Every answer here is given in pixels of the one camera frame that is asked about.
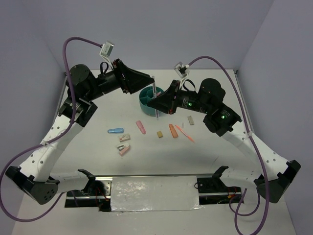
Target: teal pen holder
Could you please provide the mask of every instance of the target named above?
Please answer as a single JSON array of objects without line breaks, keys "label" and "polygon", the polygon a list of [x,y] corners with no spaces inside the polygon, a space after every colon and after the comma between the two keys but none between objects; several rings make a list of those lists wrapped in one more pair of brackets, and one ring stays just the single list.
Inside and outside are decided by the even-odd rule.
[{"label": "teal pen holder", "polygon": [[[156,93],[163,93],[164,90],[162,90],[160,87],[156,87]],[[141,90],[139,93],[139,104],[142,109],[142,111],[152,117],[156,116],[156,112],[154,108],[150,108],[147,106],[147,103],[153,99],[153,90],[152,87],[146,87]]]}]

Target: red wire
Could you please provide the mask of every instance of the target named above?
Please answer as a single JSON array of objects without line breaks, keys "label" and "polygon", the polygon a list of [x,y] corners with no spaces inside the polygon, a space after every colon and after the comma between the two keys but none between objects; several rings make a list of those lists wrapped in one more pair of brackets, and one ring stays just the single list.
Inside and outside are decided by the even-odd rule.
[{"label": "red wire", "polygon": [[235,193],[234,194],[232,194],[231,195],[231,197],[234,197],[235,195],[236,195],[236,193],[237,193],[237,189],[236,189],[236,187],[233,187],[234,188],[234,190],[235,190]]},{"label": "red wire", "polygon": [[103,194],[103,192],[101,192],[101,190],[98,188],[99,192],[104,196],[104,198],[106,199],[106,201],[108,201],[107,197]]}]

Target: gray wall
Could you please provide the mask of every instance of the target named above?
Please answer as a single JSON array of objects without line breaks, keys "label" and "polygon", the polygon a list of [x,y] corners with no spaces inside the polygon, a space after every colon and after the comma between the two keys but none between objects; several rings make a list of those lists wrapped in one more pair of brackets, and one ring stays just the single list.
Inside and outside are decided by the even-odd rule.
[{"label": "gray wall", "polygon": [[[209,54],[237,69],[273,0],[22,0],[40,24],[58,63],[62,43],[82,36],[116,44],[112,58],[134,69],[171,69]],[[98,69],[99,49],[81,42],[68,50],[69,61]],[[217,68],[201,61],[194,68]]]},{"label": "gray wall", "polygon": [[312,12],[312,0],[275,0],[239,69],[255,132],[302,165],[285,194],[299,235],[313,231]]},{"label": "gray wall", "polygon": [[[20,0],[1,3],[0,32],[2,170],[14,155],[38,144],[51,126],[63,75]],[[17,215],[23,193],[6,177],[1,195],[9,211]],[[0,234],[11,234],[13,225],[0,210]]]}]

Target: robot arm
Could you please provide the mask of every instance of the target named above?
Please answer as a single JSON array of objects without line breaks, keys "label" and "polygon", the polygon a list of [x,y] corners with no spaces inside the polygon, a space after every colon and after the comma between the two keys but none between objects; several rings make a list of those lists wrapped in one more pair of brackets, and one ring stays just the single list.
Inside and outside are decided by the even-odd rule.
[{"label": "robot arm", "polygon": [[88,194],[92,187],[99,186],[95,177],[83,169],[73,173],[51,174],[68,144],[82,131],[97,110],[92,101],[118,88],[124,93],[133,94],[154,82],[149,75],[128,68],[119,59],[113,61],[112,71],[101,73],[97,78],[85,65],[74,66],[70,73],[76,98],[75,122],[71,129],[57,141],[48,143],[61,135],[69,125],[73,109],[68,93],[55,122],[41,142],[42,147],[31,153],[19,167],[10,166],[5,173],[21,190],[41,205],[60,192],[81,189]]},{"label": "robot arm", "polygon": [[199,92],[182,90],[184,87],[178,80],[173,80],[170,87],[160,96],[150,100],[148,106],[167,114],[174,114],[177,107],[206,114],[203,122],[206,127],[218,136],[223,137],[238,148],[248,160],[259,169],[257,172],[239,172],[227,166],[221,166],[213,177],[224,186],[255,188],[265,198],[265,180],[260,166],[260,160],[249,136],[258,146],[262,160],[267,170],[269,180],[269,201],[277,203],[300,169],[300,164],[288,161],[276,154],[254,133],[246,133],[240,116],[223,103],[225,90],[220,83],[212,78],[202,81]]}]

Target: pink highlighter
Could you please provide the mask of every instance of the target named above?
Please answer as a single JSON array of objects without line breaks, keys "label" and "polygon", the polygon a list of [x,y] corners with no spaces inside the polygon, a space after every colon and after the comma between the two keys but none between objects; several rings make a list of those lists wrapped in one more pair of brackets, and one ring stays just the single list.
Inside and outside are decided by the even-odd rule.
[{"label": "pink highlighter", "polygon": [[141,121],[137,121],[136,124],[137,124],[137,127],[139,128],[139,130],[141,131],[141,133],[145,135],[146,134],[146,130],[143,127]]}]

